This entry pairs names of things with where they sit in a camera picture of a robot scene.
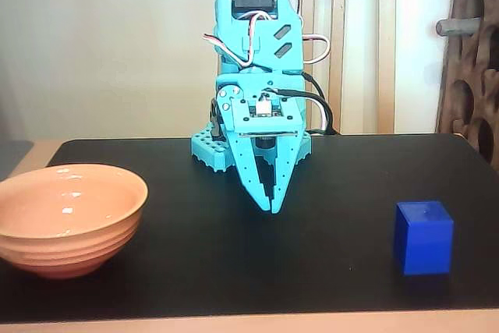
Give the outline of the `turquoise gripper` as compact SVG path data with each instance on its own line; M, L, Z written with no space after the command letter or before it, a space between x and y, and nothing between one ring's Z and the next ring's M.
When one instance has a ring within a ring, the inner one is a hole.
M302 80L296 76L276 73L225 73L216 79L217 104L240 181L260 209L271 209L272 214L280 211L285 199L301 138L298 135L277 138L274 198L271 203L260 182L252 140L244 135L249 130L305 129L301 113L303 100L289 98L283 101L282 96L275 93L285 83L298 82ZM268 94L272 105L281 109L279 116L257 116L250 113L249 109L256 106L261 94Z

